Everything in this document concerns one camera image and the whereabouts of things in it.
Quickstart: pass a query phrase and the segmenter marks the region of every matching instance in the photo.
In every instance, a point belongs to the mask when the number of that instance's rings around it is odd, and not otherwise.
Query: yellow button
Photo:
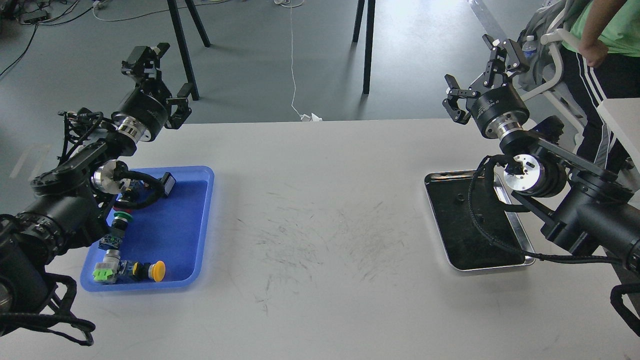
[[[158,261],[153,265],[153,269],[151,270],[151,276],[153,277],[155,282],[162,281],[164,279],[164,273],[166,272],[166,267],[162,261]]]

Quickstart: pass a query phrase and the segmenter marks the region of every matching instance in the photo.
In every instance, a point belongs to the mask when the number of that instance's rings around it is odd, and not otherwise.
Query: tripod leg
[[[200,20],[200,15],[198,14],[198,10],[196,10],[196,6],[193,4],[193,0],[185,0],[185,3],[189,8],[189,12],[191,13],[193,22],[196,23],[196,29],[198,29],[198,33],[200,34],[202,43],[204,44],[205,47],[211,46],[209,37],[207,36],[206,31],[204,30],[204,26],[202,26],[202,21]]]
[[[364,84],[362,93],[369,93],[369,83],[371,82],[371,53],[373,52],[373,20],[376,13],[376,0],[369,0],[367,3],[367,41],[364,52]]]
[[[187,75],[187,81],[193,84],[193,91],[191,92],[191,98],[195,100],[200,99],[198,94],[198,87],[196,86],[196,79],[193,75],[193,68],[191,67],[191,58],[189,57],[189,49],[187,49],[187,42],[184,39],[184,32],[182,31],[182,23],[180,21],[180,15],[178,14],[178,6],[175,0],[166,0],[169,6],[169,13],[171,14],[171,22],[173,23],[173,30],[175,31],[175,38],[178,41],[178,47],[180,48],[180,56],[182,57],[182,64],[184,65],[184,73]]]
[[[356,24],[353,26],[353,42],[358,42],[360,36],[360,25],[362,24],[362,13],[364,12],[364,0],[358,0],[358,10],[356,11]]]

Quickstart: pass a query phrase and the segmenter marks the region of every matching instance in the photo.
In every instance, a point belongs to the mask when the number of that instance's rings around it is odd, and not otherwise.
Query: hand
[[[590,45],[581,41],[578,52],[587,60],[587,66],[599,67],[607,57],[609,48],[600,40],[596,40]]]

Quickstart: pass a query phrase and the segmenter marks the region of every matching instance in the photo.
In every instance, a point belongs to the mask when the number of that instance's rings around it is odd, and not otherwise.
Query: metal tray
[[[532,257],[516,256],[491,246],[473,226],[468,204],[465,203],[468,184],[473,173],[473,170],[435,172],[424,178],[425,190],[447,261],[453,268],[462,272],[506,269],[533,264],[535,259]],[[478,179],[474,190],[474,208],[476,213],[489,215],[485,220],[487,230],[492,234],[500,235],[501,240],[533,252],[531,242],[518,215],[500,211],[495,205],[487,202],[488,196],[483,193],[484,186],[481,181],[484,181],[483,177]],[[500,201],[511,204],[499,176],[494,176],[493,188]],[[457,199],[459,196],[463,197],[463,201]]]

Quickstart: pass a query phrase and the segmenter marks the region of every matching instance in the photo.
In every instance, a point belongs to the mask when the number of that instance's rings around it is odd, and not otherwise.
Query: green shirt
[[[589,3],[571,27],[571,33],[577,38],[582,37],[582,30],[592,4],[593,2]],[[610,54],[640,57],[640,0],[627,0],[598,39],[609,48]],[[563,45],[577,53],[577,50],[569,44]]]

